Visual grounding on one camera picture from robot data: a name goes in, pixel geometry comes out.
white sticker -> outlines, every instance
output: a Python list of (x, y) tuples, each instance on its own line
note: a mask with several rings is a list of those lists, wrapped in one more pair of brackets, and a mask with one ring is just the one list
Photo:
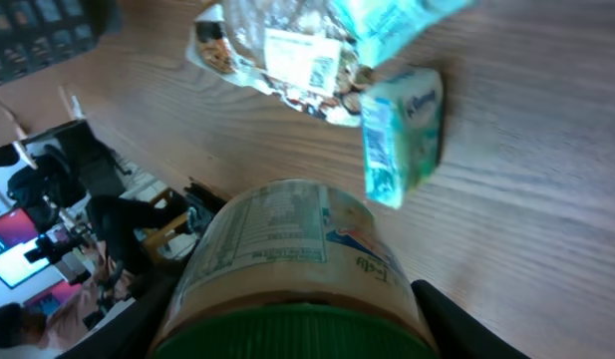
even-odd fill
[(340, 50), (337, 40), (276, 29), (265, 31), (267, 73), (323, 96), (334, 93)]

teal package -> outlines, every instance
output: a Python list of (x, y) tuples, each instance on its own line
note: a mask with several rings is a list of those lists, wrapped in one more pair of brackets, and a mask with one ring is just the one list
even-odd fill
[(425, 29), (470, 0), (332, 0), (340, 21), (358, 41), (360, 62), (376, 67), (395, 56)]
[(412, 68), (362, 95), (367, 198), (398, 208), (438, 163), (443, 84), (432, 69)]

wooden table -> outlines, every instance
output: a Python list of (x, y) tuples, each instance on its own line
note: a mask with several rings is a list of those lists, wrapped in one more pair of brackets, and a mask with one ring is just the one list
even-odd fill
[[(364, 193), (361, 134), (187, 63), (194, 1), (122, 1), (124, 29), (55, 67), (98, 136), (175, 188), (269, 180)], [(536, 358), (615, 358), (615, 1), (481, 0), (380, 69), (434, 66), (443, 163), (400, 210), (370, 204), (424, 278)]]

barcode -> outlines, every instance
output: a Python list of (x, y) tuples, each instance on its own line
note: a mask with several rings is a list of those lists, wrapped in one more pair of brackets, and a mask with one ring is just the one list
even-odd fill
[(386, 152), (385, 134), (366, 127), (365, 138), (367, 139), (367, 151), (371, 164), (380, 165), (380, 167), (383, 168), (390, 168), (391, 162)]
[(318, 89), (325, 88), (325, 79), (331, 74), (331, 67), (334, 64), (334, 59), (319, 57), (314, 59), (314, 64), (311, 67), (311, 77), (309, 78), (309, 86)]

green bottle cap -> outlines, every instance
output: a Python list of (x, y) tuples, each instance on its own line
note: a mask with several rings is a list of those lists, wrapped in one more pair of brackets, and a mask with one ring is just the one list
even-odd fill
[(157, 359), (438, 358), (386, 319), (307, 303), (244, 309), (204, 320), (163, 342)]

